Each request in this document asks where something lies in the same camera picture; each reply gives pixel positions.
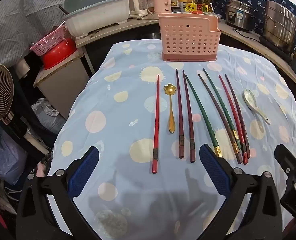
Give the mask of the green chopstick gold band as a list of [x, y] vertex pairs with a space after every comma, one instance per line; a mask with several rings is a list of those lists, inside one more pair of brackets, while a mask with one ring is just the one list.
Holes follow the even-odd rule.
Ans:
[[192, 90], [192, 94], [194, 95], [194, 97], [196, 99], [196, 102], [198, 104], [198, 107], [199, 107], [199, 109], [201, 111], [202, 117], [204, 119], [205, 125], [206, 125], [207, 130], [208, 130], [208, 133], [209, 133], [209, 137], [210, 137], [211, 142], [213, 144], [214, 152], [215, 152], [215, 154], [216, 154], [217, 157], [220, 157], [221, 158], [221, 157], [223, 157], [223, 155], [222, 155], [222, 152], [221, 152], [219, 143], [218, 143], [218, 141], [217, 141], [217, 139], [215, 137], [215, 133], [213, 131], [213, 128], [211, 126], [211, 123], [209, 121], [209, 118], [207, 116], [207, 113], [206, 113], [206, 111], [205, 111], [205, 109], [204, 109], [204, 107], [203, 107], [203, 105], [202, 105], [202, 103], [200, 101], [200, 98], [199, 98], [196, 90], [194, 89], [191, 81], [189, 80], [188, 76], [186, 74], [184, 74], [184, 77], [185, 77], [185, 80], [188, 82], [189, 87]]

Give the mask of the brown chopstick gold band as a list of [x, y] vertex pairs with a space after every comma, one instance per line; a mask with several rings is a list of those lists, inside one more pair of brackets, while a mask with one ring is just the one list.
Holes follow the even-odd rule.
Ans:
[[219, 103], [216, 101], [213, 93], [211, 92], [210, 88], [208, 87], [208, 85], [206, 84], [206, 82], [203, 80], [203, 78], [201, 77], [200, 74], [198, 74], [198, 77], [200, 78], [201, 82], [203, 83], [205, 89], [207, 90], [211, 100], [213, 101], [215, 107], [216, 107], [216, 110], [217, 112], [219, 113], [219, 116], [224, 124], [224, 127], [226, 129], [226, 132], [228, 134], [228, 137], [229, 137], [229, 140], [230, 140], [230, 143], [232, 145], [232, 148], [233, 148], [233, 152], [235, 154], [235, 157], [236, 157], [236, 160], [237, 160], [237, 163], [238, 164], [241, 164], [243, 163], [243, 159], [242, 159], [242, 155], [240, 153], [240, 150], [237, 146], [237, 142], [235, 140], [235, 137], [233, 136], [233, 133], [232, 131], [230, 130], [230, 127], [228, 125], [228, 121], [226, 120], [226, 117], [224, 116], [224, 113], [223, 111], [221, 110], [220, 106], [219, 106]]

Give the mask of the dark green chopstick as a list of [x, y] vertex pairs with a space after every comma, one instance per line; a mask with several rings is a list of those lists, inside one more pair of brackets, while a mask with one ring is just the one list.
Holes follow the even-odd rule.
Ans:
[[240, 151], [240, 150], [241, 150], [241, 145], [240, 145], [239, 136], [238, 136], [237, 131], [236, 131], [236, 129], [235, 129], [235, 126], [234, 126], [234, 124], [233, 124], [233, 122], [232, 122], [232, 119], [231, 119], [231, 117], [230, 117], [230, 115], [229, 115], [229, 113], [228, 113], [228, 110], [227, 110], [227, 108], [226, 108], [226, 105], [225, 105], [225, 103], [223, 102], [222, 97], [221, 97], [221, 95], [220, 95], [218, 89], [217, 89], [216, 86], [214, 85], [214, 83], [213, 83], [211, 77], [209, 76], [209, 74], [207, 73], [207, 71], [206, 71], [204, 68], [203, 68], [203, 72], [205, 73], [206, 77], [208, 78], [208, 80], [209, 80], [209, 82], [210, 82], [210, 84], [211, 84], [211, 87], [213, 88], [213, 90], [214, 90], [214, 92], [215, 92], [215, 94], [216, 94], [216, 96], [217, 96], [217, 98], [218, 98], [218, 100], [219, 100], [220, 106], [222, 107], [223, 113], [224, 113], [224, 115], [225, 115], [225, 117], [226, 117], [226, 120], [227, 120], [227, 122], [228, 122], [228, 125], [229, 125], [229, 128], [230, 128], [230, 131], [231, 131], [231, 133], [232, 133], [232, 135], [233, 135], [233, 137], [234, 137], [234, 139], [235, 139], [235, 141], [236, 141], [236, 145], [237, 145], [237, 147], [238, 147], [238, 149], [239, 149], [239, 151]]

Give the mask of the dark maroon chopstick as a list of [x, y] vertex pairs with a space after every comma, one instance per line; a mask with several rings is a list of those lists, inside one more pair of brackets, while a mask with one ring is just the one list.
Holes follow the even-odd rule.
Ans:
[[183, 111], [181, 89], [179, 82], [178, 70], [176, 69], [177, 92], [178, 92], [178, 117], [179, 117], [179, 158], [184, 158], [184, 128], [183, 128]]

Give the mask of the dark purple chopstick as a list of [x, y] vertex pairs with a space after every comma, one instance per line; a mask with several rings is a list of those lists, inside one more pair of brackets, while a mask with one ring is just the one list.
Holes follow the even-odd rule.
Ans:
[[243, 135], [243, 139], [244, 139], [244, 143], [243, 143], [243, 146], [245, 147], [245, 150], [246, 150], [246, 153], [247, 153], [247, 157], [248, 159], [251, 157], [251, 152], [250, 152], [250, 148], [249, 148], [249, 141], [248, 141], [248, 135], [247, 135], [247, 131], [246, 131], [246, 126], [245, 126], [245, 122], [243, 120], [243, 116], [242, 116], [242, 113], [241, 113], [241, 108], [239, 106], [239, 102], [237, 100], [237, 96], [234, 92], [234, 89], [229, 81], [229, 78], [226, 74], [224, 74], [227, 82], [228, 82], [228, 86], [230, 88], [230, 91], [232, 93], [232, 96], [233, 96], [233, 99], [234, 99], [234, 102], [235, 102], [235, 106], [236, 106], [236, 110], [237, 110], [237, 114], [239, 116], [239, 122], [240, 122], [240, 126], [241, 126], [241, 131], [242, 131], [242, 135]]

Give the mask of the bright red chopstick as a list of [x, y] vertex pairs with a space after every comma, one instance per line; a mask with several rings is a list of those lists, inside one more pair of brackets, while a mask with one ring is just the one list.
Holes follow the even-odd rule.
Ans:
[[155, 132], [153, 140], [153, 159], [152, 173], [156, 174], [158, 170], [158, 152], [159, 152], [159, 99], [160, 99], [160, 75], [157, 75], [157, 92], [156, 92], [156, 110], [155, 110]]

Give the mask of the white ceramic soup spoon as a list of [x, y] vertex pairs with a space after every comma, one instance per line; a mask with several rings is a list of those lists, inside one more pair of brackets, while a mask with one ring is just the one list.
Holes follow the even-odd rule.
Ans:
[[265, 122], [270, 125], [271, 124], [271, 120], [264, 114], [264, 112], [257, 106], [257, 102], [256, 102], [256, 97], [253, 94], [253, 92], [249, 89], [245, 89], [243, 91], [243, 100], [245, 101], [245, 103], [247, 104], [247, 106], [249, 107], [250, 110], [252, 110], [254, 113], [258, 114], [259, 116], [261, 116]]

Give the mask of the gold flower spoon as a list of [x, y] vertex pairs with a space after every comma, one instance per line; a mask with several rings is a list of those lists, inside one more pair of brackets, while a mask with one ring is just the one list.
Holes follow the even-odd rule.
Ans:
[[175, 132], [176, 129], [176, 124], [175, 124], [175, 119], [173, 115], [173, 108], [172, 108], [172, 96], [175, 95], [176, 93], [176, 86], [174, 86], [171, 83], [168, 83], [164, 87], [164, 92], [166, 95], [169, 96], [169, 122], [168, 122], [168, 129], [171, 134]]

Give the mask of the pink perforated utensil holder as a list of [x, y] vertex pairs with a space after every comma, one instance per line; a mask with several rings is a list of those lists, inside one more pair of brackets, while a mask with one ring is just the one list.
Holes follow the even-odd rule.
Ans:
[[158, 15], [164, 61], [217, 60], [221, 31], [217, 16], [192, 13]]

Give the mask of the light blue patterned tablecloth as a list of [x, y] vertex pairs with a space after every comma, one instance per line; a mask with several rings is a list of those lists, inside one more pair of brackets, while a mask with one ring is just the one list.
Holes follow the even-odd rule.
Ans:
[[[278, 194], [286, 174], [274, 158], [277, 145], [296, 156], [296, 101], [285, 80], [267, 59], [221, 45], [215, 62], [165, 62], [159, 40], [117, 43], [74, 102], [53, 150], [50, 173], [67, 168], [91, 146], [100, 161], [75, 203], [103, 239], [196, 239], [224, 201], [200, 160], [190, 162], [187, 101], [182, 70], [207, 113], [223, 157], [237, 166], [224, 124], [198, 74], [216, 95], [203, 72], [226, 99], [219, 75], [237, 96], [247, 128], [251, 158], [248, 174], [271, 172]], [[178, 92], [172, 96], [176, 129], [169, 132], [169, 96], [178, 70], [184, 128], [184, 158], [179, 158]], [[157, 75], [160, 75], [158, 170], [152, 173]], [[188, 85], [195, 145], [211, 144], [201, 111]], [[243, 91], [271, 120], [249, 109]]]

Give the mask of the red plastic basin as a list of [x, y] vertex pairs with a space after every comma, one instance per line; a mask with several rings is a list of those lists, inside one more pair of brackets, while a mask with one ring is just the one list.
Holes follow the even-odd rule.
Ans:
[[68, 58], [76, 50], [77, 48], [73, 39], [67, 38], [66, 40], [63, 40], [41, 57], [44, 69], [47, 70], [54, 67]]

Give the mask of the pink plastic basket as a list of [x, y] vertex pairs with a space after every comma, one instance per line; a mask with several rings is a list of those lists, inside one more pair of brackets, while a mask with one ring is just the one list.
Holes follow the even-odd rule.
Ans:
[[63, 25], [60, 25], [53, 32], [49, 33], [44, 38], [35, 43], [30, 48], [30, 51], [33, 51], [37, 56], [44, 55], [60, 42], [65, 40], [65, 30], [66, 28]]

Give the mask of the stainless steel steamer pot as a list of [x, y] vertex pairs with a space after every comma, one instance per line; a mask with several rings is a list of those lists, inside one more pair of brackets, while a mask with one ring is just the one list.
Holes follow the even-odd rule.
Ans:
[[274, 1], [267, 1], [264, 24], [264, 38], [278, 49], [289, 53], [296, 39], [296, 16], [286, 7]]

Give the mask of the silver rice cooker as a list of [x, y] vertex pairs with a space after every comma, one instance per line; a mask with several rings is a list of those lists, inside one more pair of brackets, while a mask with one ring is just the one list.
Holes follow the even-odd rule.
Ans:
[[238, 0], [229, 0], [226, 5], [226, 24], [251, 31], [254, 27], [253, 7]]

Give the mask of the cooking oil bottle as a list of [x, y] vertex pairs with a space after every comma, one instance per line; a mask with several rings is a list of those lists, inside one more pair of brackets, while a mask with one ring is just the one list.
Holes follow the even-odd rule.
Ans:
[[202, 0], [202, 12], [213, 12], [213, 0]]

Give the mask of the dish drainer box with lid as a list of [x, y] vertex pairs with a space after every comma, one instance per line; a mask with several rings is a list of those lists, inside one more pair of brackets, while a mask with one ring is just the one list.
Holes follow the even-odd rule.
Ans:
[[63, 20], [73, 37], [124, 23], [130, 15], [129, 0], [64, 0], [63, 8], [68, 12]]

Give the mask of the yellow seasoning bag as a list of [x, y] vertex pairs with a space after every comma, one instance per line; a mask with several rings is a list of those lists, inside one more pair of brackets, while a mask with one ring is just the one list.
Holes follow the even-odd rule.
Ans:
[[195, 2], [188, 2], [185, 6], [185, 12], [193, 13], [197, 11], [197, 4]]

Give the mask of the grey striped curtain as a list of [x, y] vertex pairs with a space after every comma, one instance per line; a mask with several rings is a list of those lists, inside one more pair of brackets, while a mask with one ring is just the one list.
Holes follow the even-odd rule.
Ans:
[[0, 64], [10, 67], [28, 54], [38, 42], [63, 22], [59, 5], [64, 0], [0, 1]]

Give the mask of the pink electric kettle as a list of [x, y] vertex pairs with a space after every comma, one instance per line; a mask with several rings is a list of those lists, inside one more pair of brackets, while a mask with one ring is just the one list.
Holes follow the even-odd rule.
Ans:
[[171, 13], [171, 0], [153, 0], [154, 13]]

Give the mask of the white glass kettle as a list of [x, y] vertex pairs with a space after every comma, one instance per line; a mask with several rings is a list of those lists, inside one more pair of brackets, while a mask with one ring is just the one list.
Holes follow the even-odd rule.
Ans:
[[149, 14], [147, 0], [129, 0], [130, 15], [128, 18], [145, 17]]

